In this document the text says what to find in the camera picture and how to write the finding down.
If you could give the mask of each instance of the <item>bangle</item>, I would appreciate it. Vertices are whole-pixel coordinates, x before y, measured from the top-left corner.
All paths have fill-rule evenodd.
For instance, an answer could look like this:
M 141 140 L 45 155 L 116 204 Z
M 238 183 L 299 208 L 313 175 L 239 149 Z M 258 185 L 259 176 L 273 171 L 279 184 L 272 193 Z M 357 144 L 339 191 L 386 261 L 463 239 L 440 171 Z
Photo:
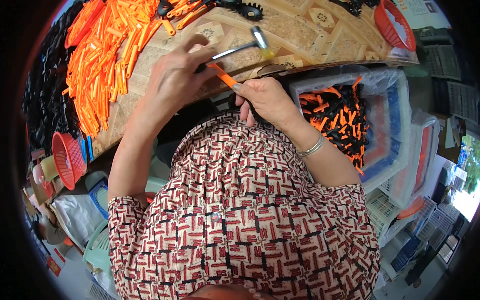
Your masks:
M 324 138 L 323 134 L 320 134 L 320 138 L 318 139 L 317 143 L 307 151 L 298 151 L 299 155 L 301 157 L 305 157 L 307 155 L 312 154 L 313 152 L 320 149 L 320 147 L 322 147 L 322 145 L 324 144 L 324 140 L 325 140 L 325 138 Z

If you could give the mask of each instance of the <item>person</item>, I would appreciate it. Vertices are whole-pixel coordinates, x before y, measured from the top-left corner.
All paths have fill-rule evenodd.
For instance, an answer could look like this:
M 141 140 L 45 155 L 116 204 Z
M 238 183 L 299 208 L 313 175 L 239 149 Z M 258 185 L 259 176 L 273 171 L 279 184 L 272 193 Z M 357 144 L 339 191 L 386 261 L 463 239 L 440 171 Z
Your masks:
M 55 214 L 50 209 L 43 207 L 42 219 L 32 222 L 32 230 L 39 240 L 45 240 L 50 245 L 58 245 L 64 242 L 67 234 L 57 222 Z
M 207 43 L 191 36 L 153 65 L 115 154 L 108 223 L 119 296 L 368 298 L 380 255 L 357 171 L 275 79 L 235 85 L 240 111 L 194 127 L 147 203 L 155 136 L 216 74 L 194 73 L 215 51 L 189 51 Z M 255 123 L 246 98 L 271 125 Z

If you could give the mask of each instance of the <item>pearl necklace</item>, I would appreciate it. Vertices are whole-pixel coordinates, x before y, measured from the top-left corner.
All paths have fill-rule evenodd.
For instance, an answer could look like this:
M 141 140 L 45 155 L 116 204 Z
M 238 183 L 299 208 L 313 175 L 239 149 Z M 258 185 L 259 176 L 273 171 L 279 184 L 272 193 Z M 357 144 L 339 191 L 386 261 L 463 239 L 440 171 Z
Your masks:
M 251 287 L 249 287 L 249 286 L 247 286 L 247 285 L 244 285 L 243 287 L 246 288 L 246 289 L 252 294 L 252 297 L 253 297 L 254 299 L 257 299 L 257 300 L 265 300 L 265 298 L 262 297 L 262 294 L 259 293 L 259 292 L 257 292 L 256 289 L 251 288 Z

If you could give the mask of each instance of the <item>red basket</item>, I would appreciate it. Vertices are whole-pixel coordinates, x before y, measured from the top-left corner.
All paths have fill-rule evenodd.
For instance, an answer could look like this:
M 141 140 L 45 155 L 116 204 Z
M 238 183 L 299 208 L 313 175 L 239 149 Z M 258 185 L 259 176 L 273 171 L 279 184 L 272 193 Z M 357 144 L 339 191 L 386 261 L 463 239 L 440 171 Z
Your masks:
M 67 189 L 73 191 L 75 183 L 85 169 L 78 141 L 68 133 L 55 132 L 52 138 L 52 152 L 61 181 Z
M 390 18 L 388 18 L 385 9 L 387 9 L 395 17 L 395 21 L 402 24 L 403 28 L 405 28 L 407 33 L 407 40 L 405 42 L 396 32 L 393 23 L 390 21 Z M 405 17 L 402 15 L 402 12 L 392 2 L 390 2 L 390 0 L 380 0 L 380 5 L 378 5 L 375 9 L 375 23 L 377 24 L 380 33 L 392 46 L 415 51 L 417 44 L 415 42 L 413 32 Z
M 71 44 L 68 43 L 70 31 L 67 33 L 67 37 L 65 39 L 65 44 L 64 44 L 65 49 L 68 49 L 71 46 L 77 46 L 80 43 L 82 38 L 91 30 L 92 24 L 97 20 L 97 17 L 102 11 L 104 6 L 105 4 L 102 0 L 97 1 L 96 7 L 93 9 L 92 14 L 90 15 L 90 17 L 88 17 L 87 21 L 85 22 L 85 25 L 78 32 L 77 36 L 73 39 Z M 80 16 L 80 13 L 78 13 L 78 15 L 75 17 L 75 20 L 72 22 L 72 24 L 75 24 L 75 22 L 77 22 L 79 16 Z

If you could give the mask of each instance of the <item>red and white patterned shirt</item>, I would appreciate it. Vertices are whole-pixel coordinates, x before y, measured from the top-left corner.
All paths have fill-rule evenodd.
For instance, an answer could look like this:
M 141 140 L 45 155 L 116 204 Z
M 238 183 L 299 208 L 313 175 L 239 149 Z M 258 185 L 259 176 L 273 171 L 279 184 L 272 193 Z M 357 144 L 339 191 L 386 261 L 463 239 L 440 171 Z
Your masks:
M 365 299 L 380 268 L 363 188 L 312 183 L 283 133 L 238 113 L 193 128 L 153 203 L 112 199 L 108 222 L 125 299 L 225 283 L 279 300 Z

